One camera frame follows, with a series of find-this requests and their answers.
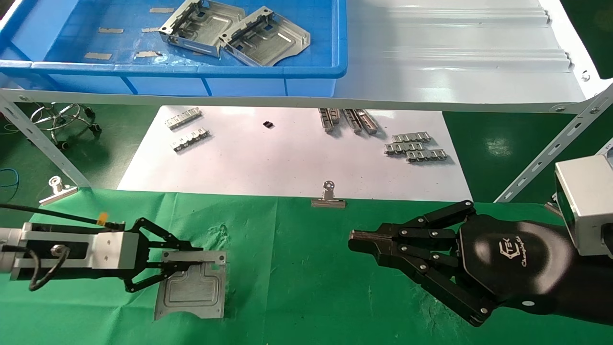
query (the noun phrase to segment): black cable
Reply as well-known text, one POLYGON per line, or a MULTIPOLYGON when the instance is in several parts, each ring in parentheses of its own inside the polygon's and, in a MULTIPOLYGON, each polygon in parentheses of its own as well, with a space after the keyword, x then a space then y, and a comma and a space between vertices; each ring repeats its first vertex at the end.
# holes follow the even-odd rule
MULTIPOLYGON (((66 214, 66 213, 61 213, 61 212, 49 211, 49 210, 46 210, 46 209, 38 209, 36 207, 21 206, 21 205, 11 205, 11 204, 0 204, 0 208, 2 208, 2 209, 14 209, 14 210, 18 210, 18 211, 26 211, 26 212, 33 212, 33 213, 52 215, 54 217, 65 218, 65 219, 70 219, 70 220, 76 220, 78 222, 94 224, 94 225, 98 224, 98 221, 96 219, 79 217, 78 215, 72 215, 72 214, 66 214)), ((122 228, 121 228, 122 224, 117 224, 117 223, 113 223, 113 222, 105 222, 104 226, 106 228, 109 228, 109 229, 122 230, 122 228)))
POLYGON ((64 251, 58 259, 58 262, 51 267, 51 269, 45 273, 45 275, 39 280, 38 275, 40 271, 40 257, 36 254, 35 251, 28 247, 21 246, 2 246, 3 252, 24 252, 30 254, 32 259, 34 260, 34 274, 32 274, 32 279, 30 279, 29 289, 30 291, 36 291, 41 287, 45 286, 55 275, 58 273, 59 269, 62 267, 68 255, 70 254, 70 248, 64 247, 64 251))
POLYGON ((15 194, 17 194, 17 190, 19 189, 19 172, 17 172, 17 170, 12 169, 12 168, 2 168, 0 169, 0 173, 3 171, 11 171, 15 174, 15 182, 12 184, 5 184, 5 185, 0 185, 1 188, 12 188, 15 187, 15 189, 13 189, 13 194, 10 196, 9 199, 7 199, 7 201, 10 201, 12 198, 15 197, 15 194))

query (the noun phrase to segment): white table surface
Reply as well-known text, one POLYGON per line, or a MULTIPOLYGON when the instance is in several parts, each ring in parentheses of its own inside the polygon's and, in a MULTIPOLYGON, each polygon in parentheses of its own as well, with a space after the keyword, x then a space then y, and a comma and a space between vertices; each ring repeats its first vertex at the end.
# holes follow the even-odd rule
POLYGON ((441 112, 372 110, 380 131, 369 136, 354 134, 344 118, 325 133, 317 109, 203 106, 202 118, 170 131, 164 122, 187 109, 160 108, 118 189, 321 197, 332 180, 337 198, 471 199, 441 112), (170 148, 199 127, 211 137, 181 153, 170 148), (391 135, 416 131, 428 131, 426 148, 444 149, 448 160, 409 164, 383 154, 391 135))

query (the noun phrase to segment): metal connector strip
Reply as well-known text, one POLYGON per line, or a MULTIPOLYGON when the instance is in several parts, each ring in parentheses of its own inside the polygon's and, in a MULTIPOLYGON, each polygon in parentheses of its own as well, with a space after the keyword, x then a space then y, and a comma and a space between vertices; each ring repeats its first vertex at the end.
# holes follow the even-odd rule
POLYGON ((172 147, 172 149, 175 152, 179 152, 185 149, 186 147, 191 146, 199 142, 200 140, 206 138, 208 135, 209 135, 209 132, 201 127, 193 131, 192 133, 189 133, 188 135, 183 136, 178 141, 173 141, 170 147, 172 147))
POLYGON ((196 118, 202 116, 202 111, 200 110, 200 108, 195 107, 192 108, 190 110, 184 111, 182 113, 180 113, 179 115, 176 115, 168 120, 166 120, 166 122, 164 122, 164 124, 166 125, 166 127, 168 127, 171 130, 174 130, 175 128, 178 128, 180 126, 183 126, 184 124, 195 120, 196 118))
POLYGON ((369 135, 373 135, 377 133, 379 126, 373 120, 373 118, 370 117, 370 114, 368 114, 368 112, 365 111, 364 109, 354 109, 354 110, 356 112, 357 117, 360 119, 360 121, 362 121, 362 125, 364 126, 366 133, 368 133, 369 135))
POLYGON ((385 144, 386 155, 401 155, 405 152, 422 151, 424 146, 421 142, 395 142, 393 144, 385 144))
POLYGON ((445 153, 445 150, 441 149, 406 152, 406 161, 409 163, 415 163, 420 161, 440 161, 446 159, 447 153, 445 153))
POLYGON ((362 131, 362 123, 360 122, 360 118, 357 116, 354 109, 345 109, 345 118, 349 123, 351 129, 353 129, 354 133, 359 133, 362 131))
POLYGON ((326 108, 319 108, 319 116, 321 117, 321 126, 324 128, 324 131, 326 133, 333 131, 334 122, 332 121, 330 111, 326 108))
POLYGON ((428 132, 406 133, 392 136, 392 140, 394 140, 394 142, 429 142, 431 139, 432 137, 428 134, 428 132))

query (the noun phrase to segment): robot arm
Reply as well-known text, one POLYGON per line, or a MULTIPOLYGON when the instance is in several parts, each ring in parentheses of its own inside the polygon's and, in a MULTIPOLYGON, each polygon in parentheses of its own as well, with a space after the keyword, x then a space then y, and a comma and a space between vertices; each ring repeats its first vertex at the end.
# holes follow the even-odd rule
POLYGON ((404 224, 354 230, 349 248, 401 270, 475 327, 501 306, 613 325, 613 202, 594 203, 613 197, 613 171, 603 156, 562 163, 565 227, 497 220, 462 201, 404 224), (575 173, 586 167, 589 178, 575 173), (445 229, 457 223, 457 233, 445 229))
POLYGON ((112 229, 25 223, 21 229, 0 228, 0 273, 10 273, 13 280, 30 279, 30 291, 41 288, 51 278, 118 277, 127 292, 136 292, 176 272, 187 271, 191 265, 202 264, 150 262, 150 248, 179 251, 201 251, 202 248, 177 239, 145 218, 136 220, 130 230, 123 227, 123 224, 112 229), (149 241, 142 229, 163 241, 149 241), (157 268, 161 272, 133 282, 145 268, 157 268))

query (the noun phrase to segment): blue cable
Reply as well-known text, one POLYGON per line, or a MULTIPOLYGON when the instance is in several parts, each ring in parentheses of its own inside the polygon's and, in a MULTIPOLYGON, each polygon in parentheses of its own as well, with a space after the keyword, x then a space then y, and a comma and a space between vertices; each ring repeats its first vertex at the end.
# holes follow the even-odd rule
POLYGON ((0 185, 0 187, 2 188, 10 188, 10 187, 15 187, 15 191, 13 192, 13 195, 10 196, 9 200, 11 200, 15 194, 17 194, 17 189, 19 188, 19 173, 17 172, 17 170, 15 169, 11 169, 11 168, 2 168, 0 169, 0 173, 3 171, 12 171, 13 173, 15 173, 15 183, 10 184, 10 185, 0 185))

